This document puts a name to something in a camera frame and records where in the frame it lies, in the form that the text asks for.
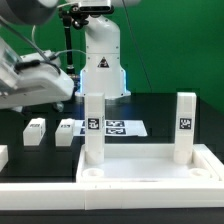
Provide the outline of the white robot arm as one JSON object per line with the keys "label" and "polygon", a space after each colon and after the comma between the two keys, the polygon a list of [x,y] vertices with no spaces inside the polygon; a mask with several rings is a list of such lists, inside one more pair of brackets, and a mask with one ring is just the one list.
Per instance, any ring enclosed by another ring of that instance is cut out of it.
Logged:
{"label": "white robot arm", "polygon": [[0,0],[0,26],[41,25],[59,13],[69,25],[85,30],[86,64],[80,87],[60,68],[59,54],[39,48],[18,55],[0,38],[0,109],[66,101],[72,96],[104,93],[107,99],[128,96],[126,73],[120,65],[120,30],[106,18],[116,7],[139,0]]}

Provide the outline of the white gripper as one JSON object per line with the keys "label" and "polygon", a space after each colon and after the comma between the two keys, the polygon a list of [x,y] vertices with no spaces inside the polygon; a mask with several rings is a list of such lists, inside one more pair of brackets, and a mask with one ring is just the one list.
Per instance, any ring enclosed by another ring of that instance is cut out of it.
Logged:
{"label": "white gripper", "polygon": [[73,93],[73,80],[63,71],[57,72],[40,60],[19,62],[9,66],[0,62],[0,109],[44,103],[62,112]]}

